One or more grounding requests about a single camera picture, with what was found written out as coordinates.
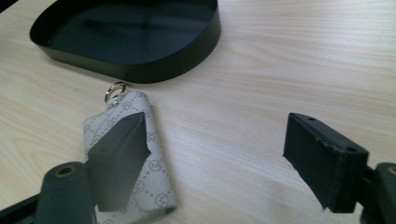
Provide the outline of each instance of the gray monogram key case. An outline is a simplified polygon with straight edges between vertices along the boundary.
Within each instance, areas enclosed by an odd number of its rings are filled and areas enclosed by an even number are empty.
[[[121,93],[109,99],[116,88]],[[100,212],[95,208],[97,223],[151,223],[176,208],[176,202],[165,161],[160,148],[149,99],[142,91],[125,91],[124,83],[114,84],[106,93],[107,111],[84,121],[86,160],[90,149],[122,118],[144,112],[147,125],[147,144],[151,154],[125,208],[117,212]]]

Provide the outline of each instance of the black clamp jaw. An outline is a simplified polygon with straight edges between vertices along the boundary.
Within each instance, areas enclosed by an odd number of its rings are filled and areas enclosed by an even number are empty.
[[[321,121],[289,114],[283,156],[312,189],[323,208],[352,213],[361,223],[396,223],[396,164],[367,166],[369,152]]]
[[[96,223],[100,212],[124,209],[150,155],[144,112],[124,117],[88,152],[87,162],[49,170],[41,191],[0,211],[0,223]]]

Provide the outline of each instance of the wooden table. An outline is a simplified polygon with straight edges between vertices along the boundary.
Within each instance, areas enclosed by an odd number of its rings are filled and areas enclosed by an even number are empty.
[[[0,14],[0,209],[39,192],[44,173],[83,161],[82,122],[115,82],[51,60],[30,39],[54,0]],[[359,223],[323,211],[282,157],[289,112],[322,120],[396,161],[396,2],[219,0],[214,51],[144,91],[178,209],[158,223]]]

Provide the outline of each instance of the black oval tray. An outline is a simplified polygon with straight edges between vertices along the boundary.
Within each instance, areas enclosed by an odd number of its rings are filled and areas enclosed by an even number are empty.
[[[133,83],[191,70],[219,35],[217,0],[58,0],[30,31],[52,59]]]

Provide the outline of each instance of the metal key ring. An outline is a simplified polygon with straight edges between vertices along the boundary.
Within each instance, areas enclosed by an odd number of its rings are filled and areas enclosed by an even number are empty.
[[[106,95],[105,95],[105,103],[107,103],[107,101],[110,100],[110,98],[109,98],[109,97],[110,97],[110,94],[111,94],[114,90],[118,89],[119,87],[122,87],[121,92],[120,92],[119,94],[117,94],[117,95],[111,97],[111,99],[116,98],[116,97],[119,97],[123,92],[125,92],[126,85],[125,85],[124,82],[116,82],[116,83],[114,83],[114,84],[108,89],[108,91],[106,92]]]

